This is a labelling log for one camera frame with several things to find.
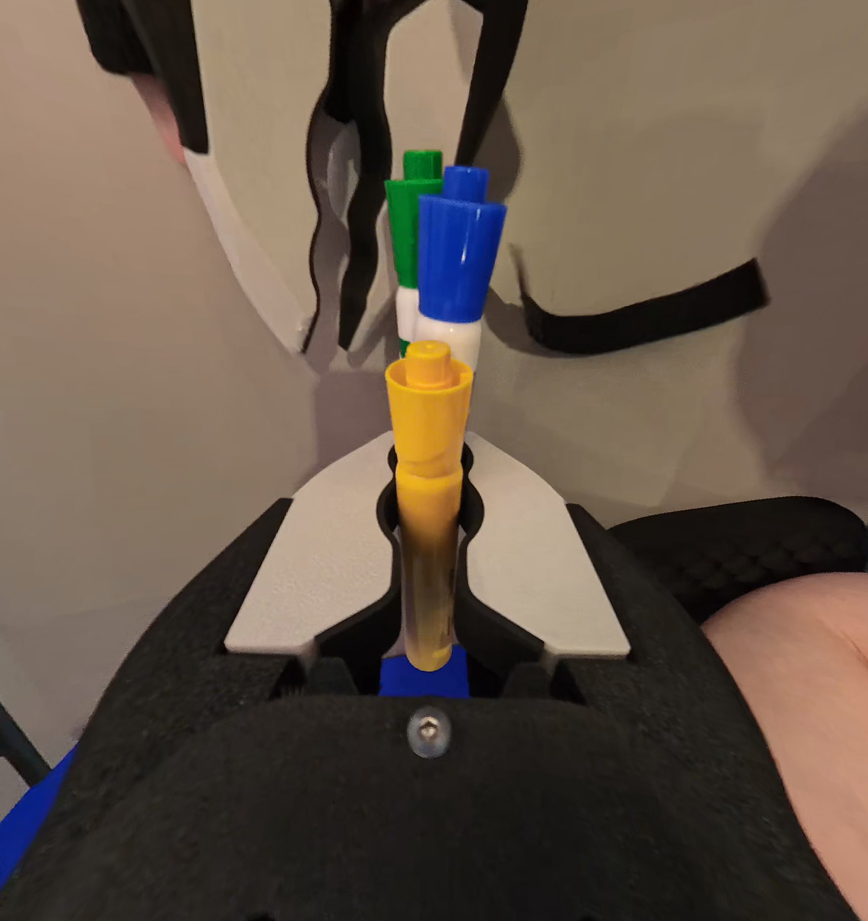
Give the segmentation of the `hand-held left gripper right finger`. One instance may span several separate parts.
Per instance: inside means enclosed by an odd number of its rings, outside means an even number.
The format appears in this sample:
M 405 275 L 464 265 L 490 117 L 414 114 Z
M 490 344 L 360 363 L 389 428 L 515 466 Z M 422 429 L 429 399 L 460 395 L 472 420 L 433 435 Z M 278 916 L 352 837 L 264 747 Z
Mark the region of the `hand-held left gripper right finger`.
M 627 661 L 631 646 L 563 497 L 469 432 L 455 635 L 471 697 L 499 697 L 516 668 L 549 681 L 565 662 Z

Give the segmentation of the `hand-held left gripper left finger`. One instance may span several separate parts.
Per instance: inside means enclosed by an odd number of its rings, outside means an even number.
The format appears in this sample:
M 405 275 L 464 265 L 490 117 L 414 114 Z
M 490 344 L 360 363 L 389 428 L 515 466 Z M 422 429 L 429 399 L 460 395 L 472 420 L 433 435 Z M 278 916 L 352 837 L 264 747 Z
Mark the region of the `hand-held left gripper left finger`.
M 344 662 L 377 696 L 402 626 L 395 490 L 385 432 L 325 467 L 292 497 L 226 634 L 228 653 L 288 656 L 305 673 Z

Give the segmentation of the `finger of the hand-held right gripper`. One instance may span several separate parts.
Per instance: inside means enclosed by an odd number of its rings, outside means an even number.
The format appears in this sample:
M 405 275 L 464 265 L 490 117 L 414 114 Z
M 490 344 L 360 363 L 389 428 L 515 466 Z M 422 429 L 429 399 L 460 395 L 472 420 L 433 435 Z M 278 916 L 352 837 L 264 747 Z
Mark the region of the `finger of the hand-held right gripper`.
M 384 182 L 408 150 L 455 160 L 479 40 L 466 3 L 332 3 L 324 114 L 344 129 L 327 189 L 348 231 L 338 343 L 369 346 L 397 286 Z
M 193 3 L 209 151 L 188 166 L 233 273 L 290 353 L 319 295 L 310 174 L 313 115 L 329 77 L 328 3 Z

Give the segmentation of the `green dry erase marker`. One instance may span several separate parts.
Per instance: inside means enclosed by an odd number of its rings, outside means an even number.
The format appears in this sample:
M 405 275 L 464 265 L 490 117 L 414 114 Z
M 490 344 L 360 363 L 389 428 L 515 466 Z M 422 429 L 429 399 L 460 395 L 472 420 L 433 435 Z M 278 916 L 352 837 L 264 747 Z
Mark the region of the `green dry erase marker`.
M 403 156 L 403 177 L 390 178 L 384 183 L 397 279 L 395 312 L 401 358 L 415 340 L 419 315 L 419 199 L 442 192 L 442 172 L 440 150 L 408 150 Z

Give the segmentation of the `blue dry erase marker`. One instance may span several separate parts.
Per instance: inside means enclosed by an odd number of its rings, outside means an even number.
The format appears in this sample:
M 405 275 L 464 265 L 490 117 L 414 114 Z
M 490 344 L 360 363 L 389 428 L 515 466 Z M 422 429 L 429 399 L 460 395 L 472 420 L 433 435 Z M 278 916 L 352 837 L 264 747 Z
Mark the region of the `blue dry erase marker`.
M 418 199 L 418 309 L 414 342 L 446 343 L 476 370 L 483 314 L 507 216 L 488 201 L 490 170 L 447 167 L 440 194 Z

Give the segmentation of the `yellow highlighter marker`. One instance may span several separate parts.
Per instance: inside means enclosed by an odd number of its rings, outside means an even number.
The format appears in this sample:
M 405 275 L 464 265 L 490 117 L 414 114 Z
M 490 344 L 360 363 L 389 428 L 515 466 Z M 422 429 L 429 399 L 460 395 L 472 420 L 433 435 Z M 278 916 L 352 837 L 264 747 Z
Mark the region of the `yellow highlighter marker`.
M 418 341 L 385 372 L 396 466 L 405 655 L 424 673 L 451 658 L 463 446 L 474 372 Z

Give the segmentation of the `black elbow rest pad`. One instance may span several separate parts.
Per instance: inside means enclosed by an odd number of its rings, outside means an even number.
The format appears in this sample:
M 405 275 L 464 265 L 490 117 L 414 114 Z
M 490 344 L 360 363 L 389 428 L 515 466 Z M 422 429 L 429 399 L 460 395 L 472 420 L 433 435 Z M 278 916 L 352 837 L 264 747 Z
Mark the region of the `black elbow rest pad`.
M 859 573 L 868 563 L 867 525 L 817 497 L 660 513 L 610 532 L 699 625 L 752 591 L 810 575 Z

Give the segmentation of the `person's left forearm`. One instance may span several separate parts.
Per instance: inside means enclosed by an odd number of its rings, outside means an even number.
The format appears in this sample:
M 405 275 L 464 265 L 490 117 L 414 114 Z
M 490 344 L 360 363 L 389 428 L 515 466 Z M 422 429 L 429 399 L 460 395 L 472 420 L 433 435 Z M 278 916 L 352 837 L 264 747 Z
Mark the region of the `person's left forearm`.
M 868 573 L 785 581 L 703 626 L 828 874 L 868 920 Z

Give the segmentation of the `large blue plastic bin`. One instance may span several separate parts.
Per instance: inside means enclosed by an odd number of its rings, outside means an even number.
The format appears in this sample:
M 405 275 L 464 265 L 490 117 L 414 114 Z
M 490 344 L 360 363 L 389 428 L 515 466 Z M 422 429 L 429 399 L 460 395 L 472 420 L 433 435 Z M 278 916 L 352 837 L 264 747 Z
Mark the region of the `large blue plastic bin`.
M 466 651 L 451 647 L 451 658 L 438 671 L 419 671 L 405 655 L 382 660 L 379 697 L 442 697 L 467 699 L 470 694 Z M 21 864 L 51 811 L 74 759 L 73 746 L 49 775 L 29 788 L 0 821 L 0 889 Z

